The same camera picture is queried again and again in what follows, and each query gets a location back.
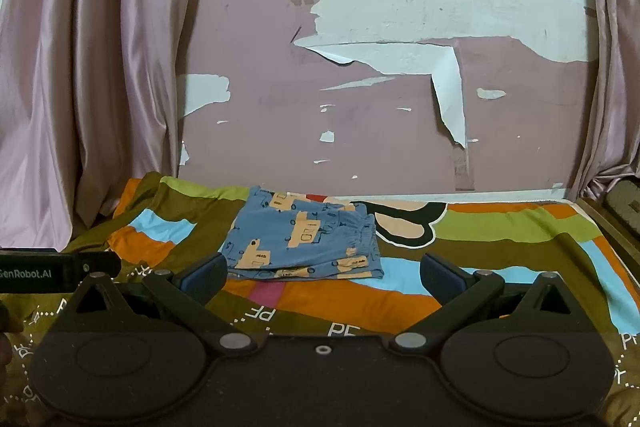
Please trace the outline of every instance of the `human hand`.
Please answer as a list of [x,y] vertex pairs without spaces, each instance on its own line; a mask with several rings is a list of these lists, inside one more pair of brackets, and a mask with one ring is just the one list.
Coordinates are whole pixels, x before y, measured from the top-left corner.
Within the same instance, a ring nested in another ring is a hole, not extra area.
[[0,387],[6,381],[6,367],[14,355],[14,348],[5,333],[22,333],[23,329],[22,322],[12,317],[0,302]]

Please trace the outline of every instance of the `wooden trim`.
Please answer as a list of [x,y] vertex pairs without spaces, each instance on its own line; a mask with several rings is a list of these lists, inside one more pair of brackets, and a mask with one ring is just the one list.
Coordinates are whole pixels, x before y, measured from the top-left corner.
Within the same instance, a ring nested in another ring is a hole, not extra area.
[[629,269],[636,280],[640,281],[640,241],[597,201],[580,198],[578,206],[596,222],[602,235],[616,251],[620,260]]

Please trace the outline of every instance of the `curtain fold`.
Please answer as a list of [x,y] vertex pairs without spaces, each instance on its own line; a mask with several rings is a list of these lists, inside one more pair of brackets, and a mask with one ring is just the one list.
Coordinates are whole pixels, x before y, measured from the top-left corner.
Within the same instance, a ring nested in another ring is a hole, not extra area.
[[601,199],[640,177],[640,0],[596,0],[598,79],[588,136],[568,197]]
[[127,179],[177,172],[188,0],[3,0],[0,247],[66,247]]

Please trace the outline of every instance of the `blanket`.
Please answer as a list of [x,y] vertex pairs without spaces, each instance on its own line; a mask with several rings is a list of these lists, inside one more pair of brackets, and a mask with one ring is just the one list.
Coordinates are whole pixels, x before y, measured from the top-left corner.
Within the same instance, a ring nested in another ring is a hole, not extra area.
[[[218,251],[249,196],[248,187],[206,188],[150,172],[130,180],[112,219],[66,251],[110,248],[122,259],[116,280],[152,268],[180,271]],[[301,195],[276,193],[289,200]],[[342,203],[322,195],[307,200]],[[492,269],[507,282],[559,273],[602,334],[616,362],[602,411],[616,427],[640,427],[640,294],[598,227],[575,204],[367,200],[384,277],[261,281],[229,278],[207,308],[247,333],[366,335],[398,333],[439,308],[422,287],[419,261],[435,253],[468,272]],[[24,321],[11,335],[14,361],[2,389],[0,419],[41,425],[47,412],[29,386],[30,358],[69,295],[5,295]]]

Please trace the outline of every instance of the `silver screw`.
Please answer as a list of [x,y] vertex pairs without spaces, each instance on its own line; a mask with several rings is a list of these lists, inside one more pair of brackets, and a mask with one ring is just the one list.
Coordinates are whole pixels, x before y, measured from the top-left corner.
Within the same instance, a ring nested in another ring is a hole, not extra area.
[[333,349],[331,349],[330,346],[317,346],[316,347],[316,353],[318,355],[328,355],[330,352],[332,352]]
[[219,342],[225,349],[244,349],[251,344],[251,337],[244,333],[227,333],[220,337]]
[[395,338],[396,344],[405,349],[418,349],[427,343],[427,339],[420,333],[414,333],[413,331],[407,331],[406,333],[400,333]]

